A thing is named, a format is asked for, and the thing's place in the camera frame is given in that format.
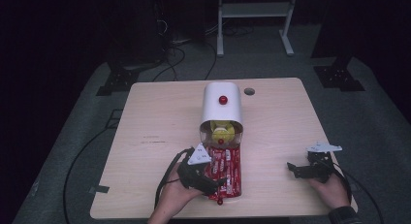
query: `black cable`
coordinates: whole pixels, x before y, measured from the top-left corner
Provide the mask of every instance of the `black cable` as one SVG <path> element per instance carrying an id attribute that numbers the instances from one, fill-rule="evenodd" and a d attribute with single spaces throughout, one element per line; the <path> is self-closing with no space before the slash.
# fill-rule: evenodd
<path id="1" fill-rule="evenodd" d="M 182 49 L 180 49 L 180 48 L 175 48 L 175 49 L 176 49 L 176 50 L 179 50 L 179 51 L 182 53 L 181 59 L 180 59 L 179 61 L 177 61 L 175 64 L 167 67 L 166 69 L 164 69 L 163 71 L 161 71 L 160 73 L 158 73 L 157 76 L 155 76 L 152 81 L 157 80 L 157 78 L 158 78 L 159 76 L 161 76 L 161 74 L 165 73 L 166 71 L 170 70 L 171 68 L 174 68 L 174 66 L 178 65 L 180 62 L 182 62 L 182 61 L 184 60 L 184 58 L 185 58 L 185 52 L 184 52 L 184 50 L 182 50 Z"/>
<path id="2" fill-rule="evenodd" d="M 355 179 L 351 174 L 347 173 L 347 171 L 343 170 L 338 164 L 336 164 L 336 163 L 334 163 L 334 164 L 341 170 L 341 172 L 343 172 L 348 177 L 352 178 L 361 187 L 361 189 L 369 197 L 369 200 L 371 200 L 372 204 L 375 206 L 375 209 L 377 210 L 378 216 L 380 218 L 380 223 L 384 224 L 383 213 L 381 212 L 381 209 L 378 207 L 377 202 L 375 202 L 374 198 L 371 196 L 371 194 L 368 192 L 368 190 L 366 190 L 366 188 L 357 179 Z"/>
<path id="3" fill-rule="evenodd" d="M 98 137 L 100 137 L 102 134 L 104 134 L 107 130 L 112 129 L 114 126 L 118 124 L 118 121 L 115 122 L 114 124 L 111 124 L 109 126 L 106 125 L 106 127 L 100 131 L 98 134 L 96 134 L 93 138 L 91 138 L 80 150 L 80 152 L 76 155 L 75 159 L 72 161 L 72 164 L 70 165 L 69 172 L 66 174 L 66 179 L 64 181 L 64 187 L 63 187 L 63 209 L 64 209 L 64 219 L 66 220 L 67 224 L 70 224 L 69 220 L 69 214 L 67 213 L 67 199 L 66 199 L 66 191 L 67 191 L 67 184 L 69 181 L 70 174 L 72 173 L 72 169 L 75 166 L 77 160 L 81 156 L 81 154 L 84 152 L 85 149 Z"/>
<path id="4" fill-rule="evenodd" d="M 211 68 L 209 68 L 208 73 L 205 76 L 205 80 L 208 79 L 209 74 L 211 73 L 212 69 L 215 66 L 215 62 L 217 61 L 217 51 L 215 51 L 214 46 L 210 43 L 206 43 L 206 44 L 209 45 L 212 48 L 212 51 L 214 52 L 214 61 L 212 62 Z"/>

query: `small round object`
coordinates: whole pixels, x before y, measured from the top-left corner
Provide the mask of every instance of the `small round object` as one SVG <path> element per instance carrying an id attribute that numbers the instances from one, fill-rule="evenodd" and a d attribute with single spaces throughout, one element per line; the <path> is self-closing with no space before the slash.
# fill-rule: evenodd
<path id="1" fill-rule="evenodd" d="M 229 99 L 227 98 L 227 96 L 220 96 L 220 98 L 218 98 L 220 105 L 226 105 L 228 101 Z"/>

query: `black stand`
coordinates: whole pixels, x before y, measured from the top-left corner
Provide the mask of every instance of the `black stand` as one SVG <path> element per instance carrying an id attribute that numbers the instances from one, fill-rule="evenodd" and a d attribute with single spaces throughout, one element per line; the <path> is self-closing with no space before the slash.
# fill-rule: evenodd
<path id="1" fill-rule="evenodd" d="M 131 86 L 137 82 L 140 72 L 157 67 L 163 61 L 146 63 L 125 53 L 111 53 L 107 63 L 111 72 L 105 85 L 100 86 L 96 96 L 110 96 L 114 91 L 130 91 Z"/>
<path id="2" fill-rule="evenodd" d="M 358 80 L 354 80 L 347 70 L 351 56 L 337 56 L 331 66 L 314 67 L 321 84 L 325 88 L 339 88 L 341 91 L 364 91 Z"/>

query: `red package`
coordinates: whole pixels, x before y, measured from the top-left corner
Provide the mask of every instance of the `red package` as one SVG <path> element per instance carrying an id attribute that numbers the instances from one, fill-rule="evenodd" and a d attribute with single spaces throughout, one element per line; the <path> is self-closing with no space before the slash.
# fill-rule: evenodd
<path id="1" fill-rule="evenodd" d="M 226 182 L 218 187 L 217 192 L 208 197 L 222 205 L 224 198 L 241 195 L 239 147 L 222 149 L 209 146 L 207 150 L 211 162 L 205 167 L 205 176 L 214 180 L 226 178 Z"/>

